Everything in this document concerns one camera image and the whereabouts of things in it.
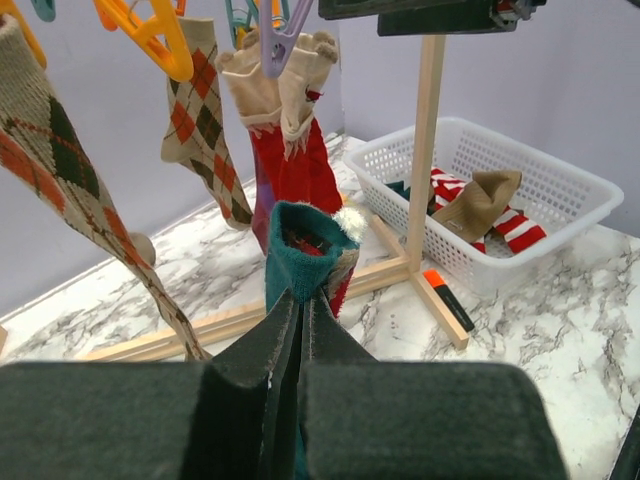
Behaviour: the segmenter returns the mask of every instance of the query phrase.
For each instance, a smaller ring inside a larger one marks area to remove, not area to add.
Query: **marble countertop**
[[[359,144],[328,141],[341,191],[359,194],[341,161]],[[246,189],[250,202],[255,186]],[[154,237],[158,275],[198,319],[262,298],[264,262],[250,232],[229,230],[209,205]],[[375,235],[360,265],[386,258]],[[477,298],[452,289],[476,322],[469,347],[453,349],[408,283],[350,300],[341,322],[381,360],[509,362],[538,386],[574,479],[606,478],[640,402],[640,239],[601,226],[558,253],[539,278]],[[146,290],[115,261],[0,319],[0,361],[73,359],[166,328]],[[230,339],[209,346],[216,353]]]

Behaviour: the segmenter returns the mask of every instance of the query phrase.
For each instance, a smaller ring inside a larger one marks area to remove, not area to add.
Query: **orange hanger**
[[[106,13],[104,13],[104,10],[102,10],[98,6],[97,0],[93,0],[93,4],[95,5],[96,11],[98,12],[100,23],[102,23],[102,26],[105,28],[105,30],[109,30],[110,32],[115,32],[118,29],[118,25],[116,25],[116,22],[111,20],[111,18],[109,18],[109,16]]]
[[[260,0],[254,0],[258,9],[260,8]],[[282,15],[280,13],[280,2],[278,0],[271,0],[271,15],[274,17],[279,17]]]
[[[177,82],[186,82],[193,77],[193,61],[176,13],[184,13],[186,0],[178,0],[177,8],[171,0],[149,1],[155,15],[144,22],[130,11],[124,0],[94,0],[94,4],[107,30],[115,24],[167,75]],[[158,35],[164,35],[167,46],[162,44]]]
[[[98,6],[98,2],[96,0],[93,0],[93,4],[95,5],[96,10],[98,11],[98,17],[100,18],[100,23],[102,23],[102,26],[104,27],[104,29],[109,30],[110,32],[115,32],[118,29],[118,25],[116,25],[116,22],[111,20],[111,18],[106,13],[104,13],[104,10],[102,10]],[[176,15],[178,15],[179,17],[184,17],[184,12],[186,8],[187,8],[187,0],[177,0]]]
[[[36,57],[36,60],[42,68],[47,68],[47,57],[45,56],[42,47],[40,47],[38,40],[36,40],[35,35],[29,28],[29,25],[27,25],[27,22],[20,13],[20,10],[18,10],[18,7],[13,3],[13,0],[0,0],[0,15],[5,13],[11,15],[18,21],[22,34],[33,52],[33,56]]]

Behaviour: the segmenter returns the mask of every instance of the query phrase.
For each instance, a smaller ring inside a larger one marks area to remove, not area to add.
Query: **white plastic basket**
[[[413,142],[414,127],[409,127],[368,142],[345,158],[371,208],[402,234],[407,232],[409,202],[384,184],[400,180],[409,184]],[[522,184],[510,206],[524,210],[547,233],[517,255],[504,242],[487,238],[483,254],[427,217],[425,252],[478,295],[517,285],[551,253],[607,217],[624,198],[611,182],[459,118],[438,120],[433,166],[467,181],[474,171],[522,171]]]

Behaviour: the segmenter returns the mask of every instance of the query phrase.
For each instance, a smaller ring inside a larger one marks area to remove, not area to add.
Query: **marker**
[[[462,308],[462,305],[460,305],[456,296],[437,271],[427,270],[422,275],[424,275],[424,278],[429,282],[429,285],[433,287],[444,304],[449,308],[453,316],[456,317],[456,320],[458,320],[465,332],[470,332],[476,328],[469,318],[469,315],[467,315],[467,312]]]

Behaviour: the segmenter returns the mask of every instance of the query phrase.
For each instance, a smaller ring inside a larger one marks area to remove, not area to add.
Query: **beige sock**
[[[220,54],[216,67],[229,86],[243,125],[272,129],[280,119],[280,92],[278,80],[262,72],[259,31],[247,34],[241,50]]]
[[[517,171],[474,172],[473,181],[433,219],[464,241],[475,242],[502,215],[521,179],[522,172]]]
[[[285,155],[306,145],[313,107],[331,67],[338,61],[335,39],[326,32],[300,34],[282,74],[278,89],[282,101],[280,126]]]

